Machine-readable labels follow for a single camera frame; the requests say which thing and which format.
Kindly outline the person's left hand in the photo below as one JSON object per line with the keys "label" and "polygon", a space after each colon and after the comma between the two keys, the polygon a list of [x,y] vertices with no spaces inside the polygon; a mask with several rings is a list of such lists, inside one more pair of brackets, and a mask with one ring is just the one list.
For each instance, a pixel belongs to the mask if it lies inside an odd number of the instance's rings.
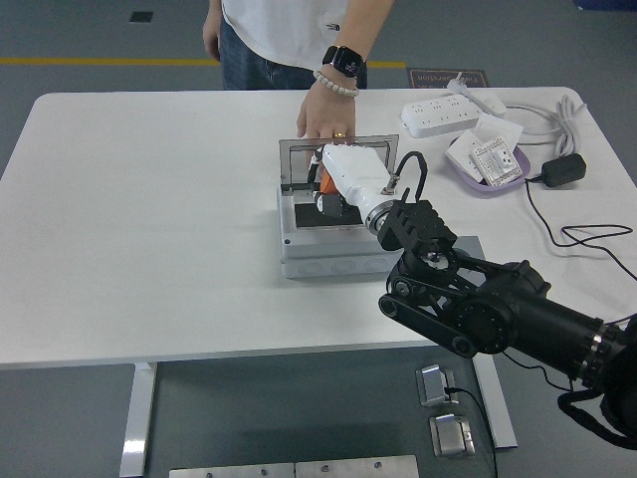
{"label": "person's left hand", "polygon": [[303,100],[297,119],[297,137],[355,136],[355,98],[341,95],[316,81]]}

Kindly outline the person's right hand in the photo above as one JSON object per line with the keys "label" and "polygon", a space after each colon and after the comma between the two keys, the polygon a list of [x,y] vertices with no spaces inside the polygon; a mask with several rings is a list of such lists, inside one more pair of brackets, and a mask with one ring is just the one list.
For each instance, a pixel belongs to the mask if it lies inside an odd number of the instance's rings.
{"label": "person's right hand", "polygon": [[220,61],[220,34],[223,19],[222,6],[211,1],[202,26],[202,40],[206,53],[215,61]]}

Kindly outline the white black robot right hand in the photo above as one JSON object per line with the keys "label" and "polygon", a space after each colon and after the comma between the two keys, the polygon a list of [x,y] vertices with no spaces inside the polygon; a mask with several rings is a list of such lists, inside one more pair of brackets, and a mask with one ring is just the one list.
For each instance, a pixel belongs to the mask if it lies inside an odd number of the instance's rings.
{"label": "white black robot right hand", "polygon": [[393,205],[397,177],[370,147],[325,144],[310,159],[307,183],[320,213],[340,218],[356,212],[377,233]]}

